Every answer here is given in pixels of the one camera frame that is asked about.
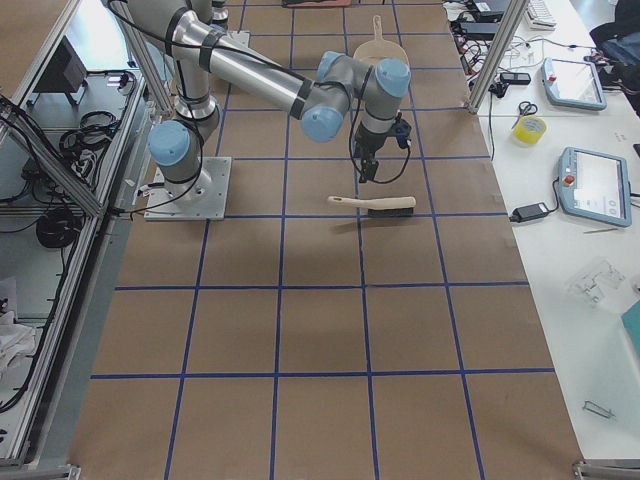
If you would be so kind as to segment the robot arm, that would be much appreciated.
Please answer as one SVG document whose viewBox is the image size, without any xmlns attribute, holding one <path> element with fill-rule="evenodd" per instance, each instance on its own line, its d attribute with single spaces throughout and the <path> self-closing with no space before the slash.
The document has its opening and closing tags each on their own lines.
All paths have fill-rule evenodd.
<svg viewBox="0 0 640 480">
<path fill-rule="evenodd" d="M 411 80 L 409 66 L 385 58 L 375 65 L 343 53 L 323 54 L 309 79 L 233 39 L 193 1 L 127 1 L 119 18 L 180 65 L 180 73 L 213 74 L 300 121 L 317 143 L 333 140 L 351 109 L 348 153 L 362 183 L 375 182 L 377 152 L 390 138 L 411 150 L 411 126 L 399 111 Z"/>
</svg>

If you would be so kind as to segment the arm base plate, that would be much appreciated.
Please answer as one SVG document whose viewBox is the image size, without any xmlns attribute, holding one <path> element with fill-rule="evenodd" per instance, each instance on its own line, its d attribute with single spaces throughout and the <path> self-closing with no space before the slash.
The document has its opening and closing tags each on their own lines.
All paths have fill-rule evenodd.
<svg viewBox="0 0 640 480">
<path fill-rule="evenodd" d="M 220 221 L 225 218 L 232 168 L 231 157 L 205 157 L 195 185 L 167 183 L 159 167 L 154 181 L 162 186 L 148 193 L 144 218 L 148 221 Z"/>
</svg>

